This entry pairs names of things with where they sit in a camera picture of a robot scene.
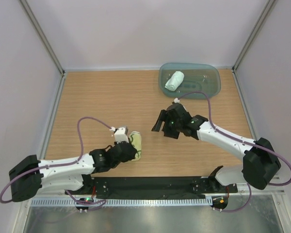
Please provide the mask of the green patterned towel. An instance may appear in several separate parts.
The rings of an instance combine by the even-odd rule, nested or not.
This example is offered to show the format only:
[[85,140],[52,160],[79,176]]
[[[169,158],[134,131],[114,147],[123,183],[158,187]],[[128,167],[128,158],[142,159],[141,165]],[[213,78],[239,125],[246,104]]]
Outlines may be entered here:
[[141,153],[142,153],[142,137],[141,134],[137,131],[132,131],[129,134],[129,139],[133,147],[137,150],[134,159],[132,161],[138,161],[141,159]]

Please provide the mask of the teal transparent plastic basin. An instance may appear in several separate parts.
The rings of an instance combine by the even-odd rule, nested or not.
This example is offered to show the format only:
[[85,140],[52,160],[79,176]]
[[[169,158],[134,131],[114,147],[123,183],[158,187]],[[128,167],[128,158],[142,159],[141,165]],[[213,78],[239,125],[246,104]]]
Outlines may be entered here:
[[[175,90],[166,88],[166,84],[176,76],[178,87]],[[160,90],[170,98],[188,94],[186,99],[204,100],[203,92],[209,98],[221,91],[221,79],[218,70],[207,64],[166,63],[159,70],[158,83]]]

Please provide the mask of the light mint green towel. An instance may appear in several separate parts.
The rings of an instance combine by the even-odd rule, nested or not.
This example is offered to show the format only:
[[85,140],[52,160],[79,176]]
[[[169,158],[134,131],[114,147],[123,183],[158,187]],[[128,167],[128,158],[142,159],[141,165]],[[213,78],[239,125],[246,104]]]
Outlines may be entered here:
[[184,73],[181,71],[175,71],[164,87],[169,91],[176,91],[176,89],[182,84],[183,80]]

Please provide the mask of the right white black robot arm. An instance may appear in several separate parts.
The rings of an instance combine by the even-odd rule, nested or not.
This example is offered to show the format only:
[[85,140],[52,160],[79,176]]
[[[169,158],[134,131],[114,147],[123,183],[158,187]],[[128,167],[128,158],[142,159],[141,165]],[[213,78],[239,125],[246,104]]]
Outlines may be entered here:
[[209,179],[209,187],[214,192],[220,192],[227,185],[238,182],[246,182],[256,189],[263,190],[281,168],[281,163],[273,155],[274,149],[268,140],[243,138],[211,125],[210,121],[201,115],[191,116],[185,110],[161,110],[152,131],[163,131],[165,137],[174,139],[182,133],[216,145],[242,161],[241,166],[220,168],[215,176]]

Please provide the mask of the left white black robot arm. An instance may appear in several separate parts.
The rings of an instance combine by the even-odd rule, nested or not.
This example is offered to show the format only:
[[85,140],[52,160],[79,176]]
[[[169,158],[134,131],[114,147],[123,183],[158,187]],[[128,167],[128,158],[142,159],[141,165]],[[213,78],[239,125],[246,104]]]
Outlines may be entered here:
[[88,194],[92,191],[91,175],[107,172],[120,163],[141,157],[141,144],[122,142],[95,149],[81,158],[38,160],[29,155],[9,171],[13,202],[33,198],[36,194],[62,192]]

